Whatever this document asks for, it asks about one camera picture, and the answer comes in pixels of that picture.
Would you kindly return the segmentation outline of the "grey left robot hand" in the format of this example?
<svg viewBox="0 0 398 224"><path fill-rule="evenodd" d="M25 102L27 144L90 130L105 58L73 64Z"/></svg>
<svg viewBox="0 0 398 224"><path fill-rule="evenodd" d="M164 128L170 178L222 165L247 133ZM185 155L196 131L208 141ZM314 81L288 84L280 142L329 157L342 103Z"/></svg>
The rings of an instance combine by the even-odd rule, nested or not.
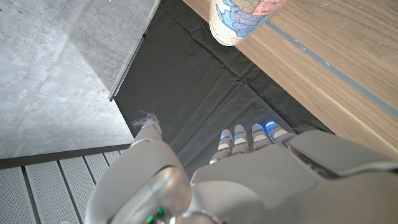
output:
<svg viewBox="0 0 398 224"><path fill-rule="evenodd" d="M225 129L189 177L148 119L96 184L86 223L396 223L397 159L276 122Z"/></svg>

